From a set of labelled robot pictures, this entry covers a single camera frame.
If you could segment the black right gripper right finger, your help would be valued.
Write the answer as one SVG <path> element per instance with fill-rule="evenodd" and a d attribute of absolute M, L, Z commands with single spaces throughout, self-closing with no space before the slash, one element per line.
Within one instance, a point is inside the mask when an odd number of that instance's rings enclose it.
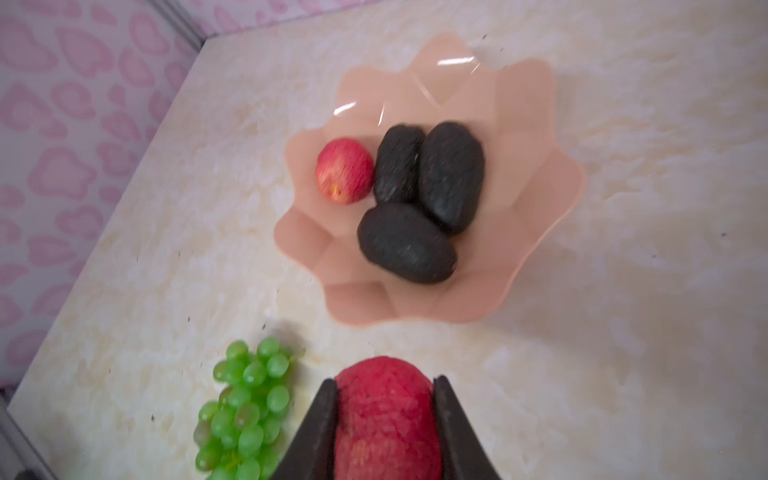
<path fill-rule="evenodd" d="M 433 382 L 433 412 L 440 442 L 443 480 L 500 480 L 449 379 Z"/>

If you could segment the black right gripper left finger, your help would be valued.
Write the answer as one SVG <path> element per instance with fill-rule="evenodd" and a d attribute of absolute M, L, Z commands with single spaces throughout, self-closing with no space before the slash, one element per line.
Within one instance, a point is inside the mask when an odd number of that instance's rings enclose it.
<path fill-rule="evenodd" d="M 338 420 L 338 387 L 325 379 L 272 480 L 332 480 Z"/>

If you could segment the green fake grape bunch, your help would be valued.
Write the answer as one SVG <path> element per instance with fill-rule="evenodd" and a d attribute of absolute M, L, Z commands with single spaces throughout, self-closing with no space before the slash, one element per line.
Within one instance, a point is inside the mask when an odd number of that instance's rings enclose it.
<path fill-rule="evenodd" d="M 253 349 L 243 340 L 228 345 L 212 372 L 222 390 L 197 415 L 197 471 L 212 480 L 274 476 L 292 404 L 289 373 L 294 362 L 290 348 L 272 336 Z"/>

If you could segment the dark fake avocado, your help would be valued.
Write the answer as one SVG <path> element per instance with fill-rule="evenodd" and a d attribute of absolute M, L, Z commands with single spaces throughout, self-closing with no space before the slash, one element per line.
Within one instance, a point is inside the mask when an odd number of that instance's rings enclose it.
<path fill-rule="evenodd" d="M 413 203 L 418 198 L 419 161 L 424 130 L 417 125 L 397 124 L 384 135 L 374 171 L 374 196 L 378 203 Z"/>
<path fill-rule="evenodd" d="M 448 235 L 475 218 L 485 177 L 483 146 L 462 123 L 437 124 L 422 145 L 419 201 Z"/>
<path fill-rule="evenodd" d="M 441 283 L 454 274 L 458 264 L 448 237 L 407 203 L 382 203 L 366 211 L 357 239 L 369 262 L 418 284 Z"/>

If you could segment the small red fake apple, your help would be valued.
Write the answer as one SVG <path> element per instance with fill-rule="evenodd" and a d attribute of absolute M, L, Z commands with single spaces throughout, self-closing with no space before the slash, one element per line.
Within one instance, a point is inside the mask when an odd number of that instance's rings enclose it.
<path fill-rule="evenodd" d="M 360 142 L 338 138 L 319 153 L 315 177 L 319 190 L 331 202 L 357 203 L 372 190 L 374 160 Z"/>

